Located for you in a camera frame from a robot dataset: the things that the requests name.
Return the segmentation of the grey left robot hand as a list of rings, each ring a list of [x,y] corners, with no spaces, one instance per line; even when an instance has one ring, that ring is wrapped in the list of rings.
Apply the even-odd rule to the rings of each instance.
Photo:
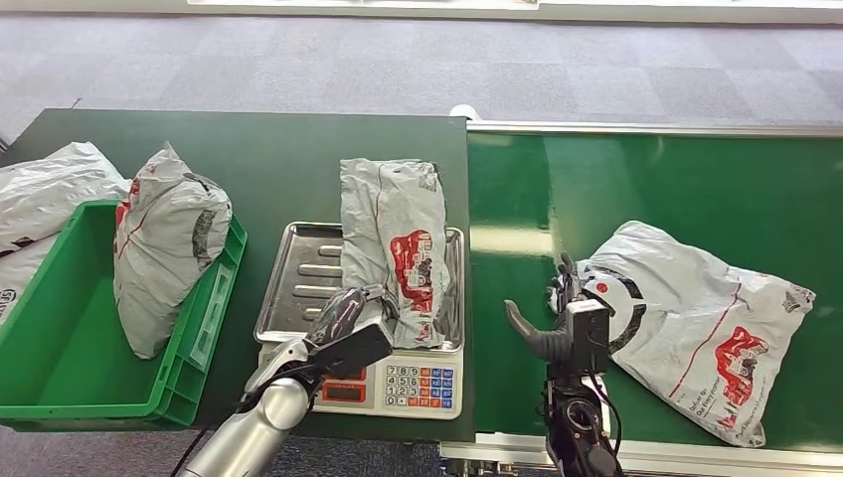
[[[346,287],[323,306],[305,339],[314,346],[325,346],[376,325],[392,341],[399,316],[396,298],[383,285]]]

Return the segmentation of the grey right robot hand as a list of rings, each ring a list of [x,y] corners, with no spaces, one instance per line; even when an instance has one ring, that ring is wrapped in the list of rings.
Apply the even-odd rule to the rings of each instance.
[[[503,313],[511,329],[523,340],[531,353],[546,363],[560,363],[567,360],[573,351],[573,332],[568,325],[566,310],[570,303],[580,296],[580,281],[575,263],[563,251],[557,264],[558,274],[551,283],[551,305],[556,313],[552,330],[537,329],[520,312],[518,305],[510,299],[503,301]]]

